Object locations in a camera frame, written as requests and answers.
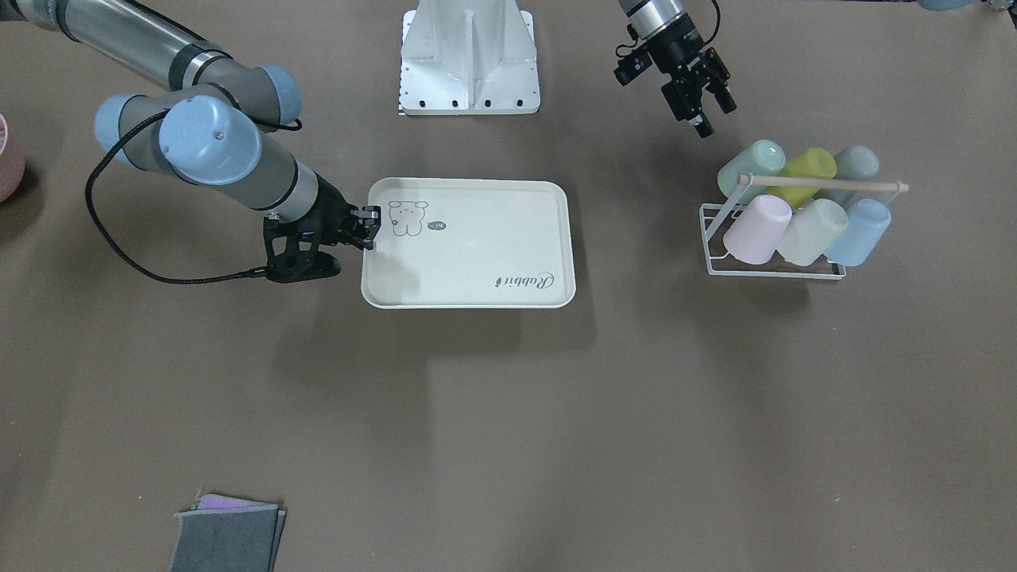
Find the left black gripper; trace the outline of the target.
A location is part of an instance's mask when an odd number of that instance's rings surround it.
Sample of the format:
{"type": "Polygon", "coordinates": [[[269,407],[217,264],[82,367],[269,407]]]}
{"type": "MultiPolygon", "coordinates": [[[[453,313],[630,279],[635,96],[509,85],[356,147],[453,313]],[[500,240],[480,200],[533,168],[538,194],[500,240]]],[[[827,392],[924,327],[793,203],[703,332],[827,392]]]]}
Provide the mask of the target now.
{"type": "Polygon", "coordinates": [[[650,55],[657,68],[671,77],[661,91],[672,115],[686,120],[700,138],[711,137],[714,127],[702,113],[702,92],[715,98],[723,114],[737,108],[728,87],[730,72],[716,48],[705,48],[696,30],[665,28],[650,40],[650,55]]]}

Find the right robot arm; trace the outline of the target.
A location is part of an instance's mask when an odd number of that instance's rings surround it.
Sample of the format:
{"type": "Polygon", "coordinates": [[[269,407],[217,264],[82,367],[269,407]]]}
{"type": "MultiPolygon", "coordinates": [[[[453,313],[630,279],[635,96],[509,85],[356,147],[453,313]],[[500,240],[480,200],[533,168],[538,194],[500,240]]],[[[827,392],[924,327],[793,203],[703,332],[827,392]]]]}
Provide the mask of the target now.
{"type": "Polygon", "coordinates": [[[121,162],[210,186],[309,242],[374,246],[377,207],[350,205],[270,138],[302,110],[299,88],[282,68],[248,68],[137,1],[4,1],[2,19],[62,33],[166,88],[160,97],[113,95],[99,106],[95,137],[105,151],[163,114],[116,153],[121,162]]]}

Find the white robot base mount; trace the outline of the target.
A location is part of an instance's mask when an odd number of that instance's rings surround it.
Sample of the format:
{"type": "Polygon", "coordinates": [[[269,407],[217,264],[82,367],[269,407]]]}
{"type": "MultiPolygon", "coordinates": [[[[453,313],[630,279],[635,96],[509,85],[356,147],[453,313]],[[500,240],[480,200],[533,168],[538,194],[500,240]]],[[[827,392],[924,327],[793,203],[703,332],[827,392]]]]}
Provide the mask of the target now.
{"type": "Polygon", "coordinates": [[[534,19],[516,1],[421,1],[402,17],[397,105],[406,116],[534,114],[534,19]]]}

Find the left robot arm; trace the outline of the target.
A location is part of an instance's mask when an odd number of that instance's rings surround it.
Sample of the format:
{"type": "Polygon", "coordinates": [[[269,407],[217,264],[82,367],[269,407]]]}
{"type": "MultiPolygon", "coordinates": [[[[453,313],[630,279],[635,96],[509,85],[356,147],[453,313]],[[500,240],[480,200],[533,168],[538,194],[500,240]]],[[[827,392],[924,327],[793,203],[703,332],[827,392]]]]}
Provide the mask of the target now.
{"type": "Polygon", "coordinates": [[[620,5],[633,44],[625,55],[623,44],[615,48],[615,79],[629,85],[656,65],[671,77],[661,91],[675,119],[686,121],[701,138],[712,135],[714,128],[702,113],[702,92],[708,91],[724,114],[737,108],[728,88],[730,72],[710,46],[715,36],[703,40],[680,1],[621,1],[620,5]]]}

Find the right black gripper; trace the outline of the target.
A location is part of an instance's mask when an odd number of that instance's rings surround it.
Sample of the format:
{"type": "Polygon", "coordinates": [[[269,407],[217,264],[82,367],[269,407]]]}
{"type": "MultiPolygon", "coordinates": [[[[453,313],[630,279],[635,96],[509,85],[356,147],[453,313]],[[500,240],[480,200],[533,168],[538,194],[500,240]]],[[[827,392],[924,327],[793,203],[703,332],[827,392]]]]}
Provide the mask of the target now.
{"type": "Polygon", "coordinates": [[[299,240],[313,244],[352,245],[360,250],[374,249],[374,239],[381,228],[381,207],[362,209],[344,199],[342,193],[323,177],[316,175],[317,199],[297,221],[299,240]]]}

